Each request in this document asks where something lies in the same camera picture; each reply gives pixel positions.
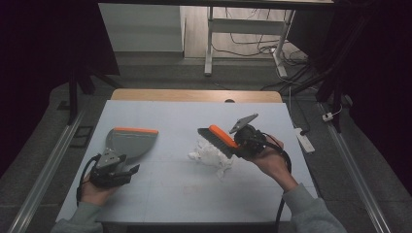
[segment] person's right hand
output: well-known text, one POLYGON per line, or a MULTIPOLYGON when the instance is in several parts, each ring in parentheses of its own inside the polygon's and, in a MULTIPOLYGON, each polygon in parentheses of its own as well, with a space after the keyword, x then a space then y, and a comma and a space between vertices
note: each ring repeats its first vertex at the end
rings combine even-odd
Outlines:
MULTIPOLYGON (((283 142, 273 136, 266 136, 266 141, 281 148, 284 147, 283 142)), ((297 186, 296 180, 288 171, 285 159, 275 149, 266 147, 260 154, 245 159, 255 163, 264 174, 273 178, 285 191, 297 186)))

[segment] table leg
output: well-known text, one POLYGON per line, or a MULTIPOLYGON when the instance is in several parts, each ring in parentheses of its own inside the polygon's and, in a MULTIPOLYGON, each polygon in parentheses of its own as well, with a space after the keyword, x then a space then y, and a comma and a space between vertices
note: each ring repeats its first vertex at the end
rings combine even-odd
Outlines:
POLYGON ((287 16, 281 37, 279 38, 278 47, 275 50, 273 50, 273 53, 272 53, 273 58, 275 59, 276 68, 278 69, 279 76, 281 78, 286 78, 288 76, 285 70, 285 67, 282 63, 281 52, 282 52, 282 48, 285 43, 286 37, 288 36, 289 28, 291 27, 293 14, 294 14, 294 11, 291 11, 291 13, 287 16))
POLYGON ((207 16, 208 37, 205 59, 205 76, 212 76, 212 33, 213 33, 213 7, 208 8, 207 16))

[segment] white object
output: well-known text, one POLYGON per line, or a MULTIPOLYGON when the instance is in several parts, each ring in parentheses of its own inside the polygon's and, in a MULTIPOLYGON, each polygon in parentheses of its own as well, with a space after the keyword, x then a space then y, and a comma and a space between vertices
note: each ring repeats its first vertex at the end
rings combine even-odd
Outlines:
POLYGON ((315 148, 310 143, 308 137, 306 137, 306 135, 301 135, 300 134, 300 132, 302 132, 301 128, 295 128, 294 132, 296 133, 296 137, 299 140, 299 143, 303 147, 305 152, 309 153, 309 152, 315 151, 315 148))
MULTIPOLYGON (((120 224, 150 223, 245 223, 274 221, 283 189, 253 163, 234 157, 224 179, 216 168, 188 159, 199 138, 197 128, 217 124, 228 131, 237 118, 258 113, 253 127, 285 143, 292 174, 317 197, 302 150, 285 104, 204 103, 110 100, 102 112, 85 157, 73 180, 57 220, 75 213, 76 188, 86 163, 104 151, 114 127, 158 130, 151 150, 133 164, 140 164, 131 183, 108 200, 98 221, 120 224)), ((291 219, 285 206, 281 221, 291 219)))
POLYGON ((330 121, 331 119, 333 119, 333 114, 332 114, 332 113, 328 113, 328 114, 322 115, 322 119, 323 119, 324 121, 330 121))
POLYGON ((199 137, 194 152, 189 153, 189 158, 196 160, 204 165, 217 167, 216 172, 221 180, 226 169, 231 168, 234 157, 227 158, 224 153, 209 143, 205 138, 199 137))

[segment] gray floor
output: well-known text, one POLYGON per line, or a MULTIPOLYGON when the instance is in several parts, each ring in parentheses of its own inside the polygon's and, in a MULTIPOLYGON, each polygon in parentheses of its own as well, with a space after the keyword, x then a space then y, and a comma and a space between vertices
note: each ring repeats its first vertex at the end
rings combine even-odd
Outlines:
MULTIPOLYGON (((270 59, 215 59, 213 76, 203 76, 204 60, 182 58, 168 54, 118 53, 120 77, 112 77, 126 87, 133 88, 184 88, 184 89, 238 89, 260 90, 263 86, 279 83, 270 59)), ((287 67, 290 74, 298 67, 287 67)), ((89 99, 86 114, 80 127, 94 128, 114 89, 93 78, 96 91, 92 96, 79 93, 81 104, 89 99)), ((275 85, 266 90, 277 90, 275 85)), ((332 140, 328 125, 322 121, 319 103, 315 101, 316 86, 300 93, 291 102, 292 119, 297 126, 310 129, 308 138, 316 152, 305 154, 312 178, 319 195, 326 200, 330 211, 344 224, 348 232, 376 232, 369 214, 342 162, 342 157, 332 140)), ((62 101, 68 102, 67 84, 51 93, 51 102, 31 138, 21 150, 16 161, 0 180, 0 232, 6 232, 32 185, 49 158, 57 140, 66 126, 68 111, 59 108, 62 101)), ((345 105, 341 113, 342 136, 345 138, 354 158, 377 199, 392 232, 412 232, 412 198, 404 189, 379 151, 355 126, 345 105)), ((51 184, 42 198, 39 208, 29 222, 26 232, 49 232, 66 198, 66 193, 79 169, 86 151, 87 138, 71 140, 71 147, 55 173, 51 184)), ((145 226, 128 228, 107 225, 109 232, 230 232, 236 228, 185 228, 182 226, 145 226)), ((270 227, 243 227, 243 232, 272 232, 270 227)), ((281 225, 281 232, 291 232, 288 224, 281 225)))

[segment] person's left hand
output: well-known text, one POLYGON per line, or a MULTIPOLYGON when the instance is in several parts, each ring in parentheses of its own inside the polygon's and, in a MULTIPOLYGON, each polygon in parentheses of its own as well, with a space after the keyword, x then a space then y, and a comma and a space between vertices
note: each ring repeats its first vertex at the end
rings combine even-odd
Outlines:
POLYGON ((88 202, 97 206, 103 206, 107 199, 118 190, 119 186, 112 188, 96 187, 89 181, 89 175, 84 178, 82 184, 82 202, 88 202))

